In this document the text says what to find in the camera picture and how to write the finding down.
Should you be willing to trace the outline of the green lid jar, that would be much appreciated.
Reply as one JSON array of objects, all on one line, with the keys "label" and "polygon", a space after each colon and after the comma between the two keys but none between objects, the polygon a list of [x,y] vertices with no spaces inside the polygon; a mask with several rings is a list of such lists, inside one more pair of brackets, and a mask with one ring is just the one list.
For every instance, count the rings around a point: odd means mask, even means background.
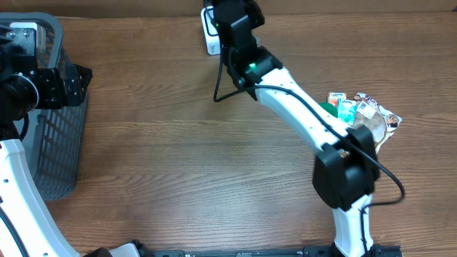
[{"label": "green lid jar", "polygon": [[333,104],[323,102],[320,103],[319,106],[327,111],[330,115],[338,117],[338,110]]}]

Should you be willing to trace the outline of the orange tissue packet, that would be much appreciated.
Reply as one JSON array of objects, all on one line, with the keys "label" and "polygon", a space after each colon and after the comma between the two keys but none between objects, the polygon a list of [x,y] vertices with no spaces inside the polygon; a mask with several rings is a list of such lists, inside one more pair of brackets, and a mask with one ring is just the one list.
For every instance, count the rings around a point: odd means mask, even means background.
[{"label": "orange tissue packet", "polygon": [[327,102],[333,105],[335,108],[338,106],[340,99],[346,99],[347,95],[344,92],[329,92],[327,95]]}]

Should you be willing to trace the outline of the teal tissue packet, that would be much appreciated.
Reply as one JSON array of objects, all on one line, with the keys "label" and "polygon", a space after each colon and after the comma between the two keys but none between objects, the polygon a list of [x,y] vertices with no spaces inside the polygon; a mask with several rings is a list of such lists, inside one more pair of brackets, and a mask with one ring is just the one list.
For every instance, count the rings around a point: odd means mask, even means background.
[{"label": "teal tissue packet", "polygon": [[337,103],[338,118],[353,125],[356,118],[357,103],[353,100],[339,99]]}]

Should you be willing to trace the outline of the brown white snack bag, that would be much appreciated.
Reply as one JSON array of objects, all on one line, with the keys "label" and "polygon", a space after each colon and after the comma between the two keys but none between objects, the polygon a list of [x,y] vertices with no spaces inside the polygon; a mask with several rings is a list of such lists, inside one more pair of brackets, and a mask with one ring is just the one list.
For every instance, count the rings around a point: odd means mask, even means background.
[{"label": "brown white snack bag", "polygon": [[385,109],[375,99],[365,93],[358,92],[354,98],[357,103],[353,129],[365,126],[370,129],[376,152],[394,134],[402,122],[402,118]]}]

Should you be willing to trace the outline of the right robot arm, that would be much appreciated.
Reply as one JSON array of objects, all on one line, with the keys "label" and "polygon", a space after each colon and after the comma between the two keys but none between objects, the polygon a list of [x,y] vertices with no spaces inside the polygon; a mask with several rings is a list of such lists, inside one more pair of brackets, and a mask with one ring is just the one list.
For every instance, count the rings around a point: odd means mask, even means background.
[{"label": "right robot arm", "polygon": [[379,177],[373,137],[332,116],[294,80],[252,31],[265,19],[254,1],[212,1],[213,20],[226,66],[238,93],[276,112],[315,156],[313,186],[333,210],[338,256],[372,256],[369,205]]}]

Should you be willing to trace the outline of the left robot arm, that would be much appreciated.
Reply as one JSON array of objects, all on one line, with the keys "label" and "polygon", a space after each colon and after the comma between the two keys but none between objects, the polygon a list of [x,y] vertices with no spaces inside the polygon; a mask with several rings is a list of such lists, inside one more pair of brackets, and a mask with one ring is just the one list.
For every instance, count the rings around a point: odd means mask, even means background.
[{"label": "left robot arm", "polygon": [[76,187],[92,72],[72,63],[59,25],[1,25],[1,252],[76,256],[46,201]]}]

